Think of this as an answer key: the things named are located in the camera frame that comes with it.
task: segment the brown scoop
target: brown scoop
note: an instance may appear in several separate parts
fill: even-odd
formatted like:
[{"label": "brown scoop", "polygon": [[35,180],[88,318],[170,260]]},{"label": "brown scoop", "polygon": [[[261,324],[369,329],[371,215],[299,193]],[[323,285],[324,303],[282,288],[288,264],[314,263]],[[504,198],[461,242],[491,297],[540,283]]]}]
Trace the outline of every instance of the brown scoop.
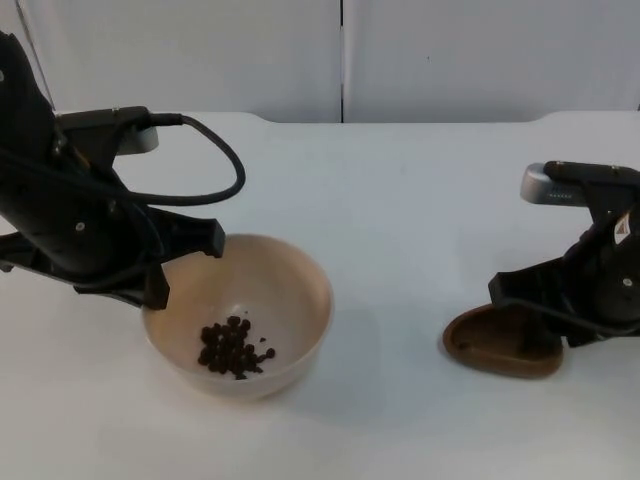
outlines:
[{"label": "brown scoop", "polygon": [[442,335],[460,363],[501,375],[541,378],[562,364],[562,341],[524,307],[485,305],[460,315]]}]

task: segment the beige bowl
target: beige bowl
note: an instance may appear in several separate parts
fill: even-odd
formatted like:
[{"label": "beige bowl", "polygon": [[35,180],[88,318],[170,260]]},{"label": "beige bowl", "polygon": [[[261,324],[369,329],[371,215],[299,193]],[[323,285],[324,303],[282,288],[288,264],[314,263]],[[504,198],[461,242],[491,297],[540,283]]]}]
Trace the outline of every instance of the beige bowl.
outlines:
[{"label": "beige bowl", "polygon": [[[322,269],[301,250],[274,238],[229,235],[220,259],[196,253],[169,262],[165,310],[143,310],[151,343],[189,380],[207,391],[257,398],[294,382],[309,370],[331,324],[333,295]],[[200,331],[230,315],[248,318],[247,343],[276,357],[235,380],[197,363]]]}]

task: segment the white tabletop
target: white tabletop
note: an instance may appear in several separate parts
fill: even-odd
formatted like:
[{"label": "white tabletop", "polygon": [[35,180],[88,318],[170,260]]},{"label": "white tabletop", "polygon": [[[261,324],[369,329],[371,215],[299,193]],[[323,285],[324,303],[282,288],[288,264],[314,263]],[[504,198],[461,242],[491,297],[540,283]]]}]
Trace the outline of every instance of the white tabletop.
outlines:
[{"label": "white tabletop", "polygon": [[[244,161],[227,232],[286,239],[324,266],[335,322],[312,373],[257,403],[192,389],[139,312],[14,270],[0,275],[0,477],[6,479],[637,478],[640,340],[571,350],[544,381],[447,358],[443,328],[496,271],[561,255],[585,209],[526,204],[529,163],[640,168],[640,114],[521,124],[285,125],[201,114]],[[130,188],[232,179],[188,128],[118,160]]]}]

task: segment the white backdrop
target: white backdrop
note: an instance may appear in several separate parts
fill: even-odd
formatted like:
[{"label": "white backdrop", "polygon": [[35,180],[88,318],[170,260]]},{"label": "white backdrop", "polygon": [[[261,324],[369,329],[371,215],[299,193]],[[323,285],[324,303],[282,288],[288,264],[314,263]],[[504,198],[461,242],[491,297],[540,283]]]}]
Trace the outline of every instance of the white backdrop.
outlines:
[{"label": "white backdrop", "polygon": [[58,109],[340,118],[337,0],[20,3]]},{"label": "white backdrop", "polygon": [[18,1],[64,110],[334,122],[341,72],[348,122],[519,121],[640,103],[636,0],[344,0],[344,39],[339,0]]},{"label": "white backdrop", "polygon": [[344,0],[345,119],[635,110],[637,0]]}]

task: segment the black cable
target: black cable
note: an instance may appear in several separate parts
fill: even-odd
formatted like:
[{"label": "black cable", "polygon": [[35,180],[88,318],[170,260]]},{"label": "black cable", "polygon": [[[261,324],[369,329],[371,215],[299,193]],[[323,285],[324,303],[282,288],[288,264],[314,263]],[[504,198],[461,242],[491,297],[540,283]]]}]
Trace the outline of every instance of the black cable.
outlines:
[{"label": "black cable", "polygon": [[236,181],[229,188],[220,192],[209,193],[205,195],[191,196],[175,196],[175,195],[156,195],[152,193],[130,192],[126,189],[114,188],[108,184],[89,180],[86,177],[76,177],[66,173],[53,170],[46,165],[28,161],[12,154],[4,149],[0,152],[5,157],[4,165],[14,168],[18,171],[45,178],[52,182],[63,184],[72,190],[103,197],[111,200],[124,200],[134,203],[144,203],[148,205],[164,205],[172,207],[192,207],[197,205],[209,205],[227,200],[236,195],[246,182],[246,173],[244,166],[238,158],[236,152],[222,138],[210,130],[207,126],[196,120],[195,118],[180,114],[152,114],[150,116],[150,126],[171,126],[171,125],[189,125],[195,128],[202,135],[207,137],[214,143],[231,161],[236,172]]}]

